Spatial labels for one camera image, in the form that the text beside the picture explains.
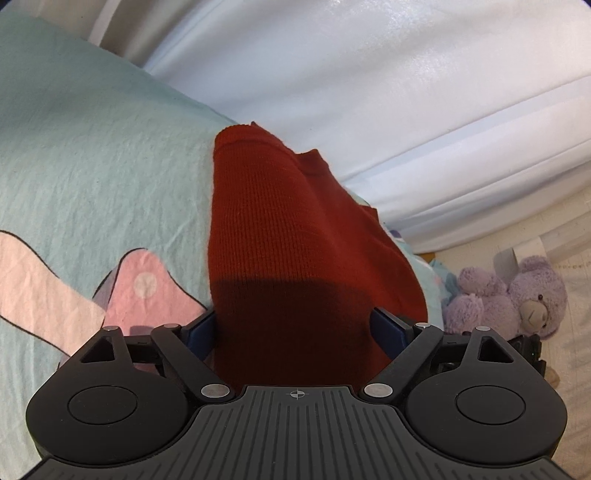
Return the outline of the dark red knit cardigan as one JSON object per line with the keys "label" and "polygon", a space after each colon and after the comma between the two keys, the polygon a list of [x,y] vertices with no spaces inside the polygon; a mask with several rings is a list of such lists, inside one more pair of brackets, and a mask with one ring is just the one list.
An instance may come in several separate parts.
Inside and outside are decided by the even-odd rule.
{"label": "dark red knit cardigan", "polygon": [[356,203],[317,151],[296,153],[257,125],[213,150],[213,367],[232,387],[358,387],[388,357],[370,334],[382,307],[428,318],[420,283],[373,208]]}

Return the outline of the purple teddy bear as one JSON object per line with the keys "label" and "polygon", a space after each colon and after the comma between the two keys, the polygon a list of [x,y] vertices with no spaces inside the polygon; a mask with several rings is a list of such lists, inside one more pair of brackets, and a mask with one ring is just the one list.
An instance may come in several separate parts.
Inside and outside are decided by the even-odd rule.
{"label": "purple teddy bear", "polygon": [[565,283],[542,256],[523,259],[510,283],[482,268],[467,267],[457,284],[459,293],[443,309],[444,328],[451,334],[490,327],[506,340],[519,335],[546,339],[565,317]]}

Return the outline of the light teal mushroom bedsheet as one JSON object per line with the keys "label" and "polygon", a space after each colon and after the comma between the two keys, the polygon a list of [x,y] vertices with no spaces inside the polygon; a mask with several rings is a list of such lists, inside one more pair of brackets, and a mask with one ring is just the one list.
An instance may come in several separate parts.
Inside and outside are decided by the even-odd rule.
{"label": "light teal mushroom bedsheet", "polygon": [[[106,326],[213,306],[216,136],[240,125],[43,20],[1,15],[1,475],[39,462],[31,397]],[[390,234],[442,324],[435,274]]]}

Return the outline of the white sheer curtain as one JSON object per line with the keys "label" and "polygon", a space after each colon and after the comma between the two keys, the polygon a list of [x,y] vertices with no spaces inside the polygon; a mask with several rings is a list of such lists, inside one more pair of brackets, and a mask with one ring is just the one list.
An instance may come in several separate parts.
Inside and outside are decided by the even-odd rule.
{"label": "white sheer curtain", "polygon": [[297,150],[419,251],[590,182],[586,1],[5,1]]}

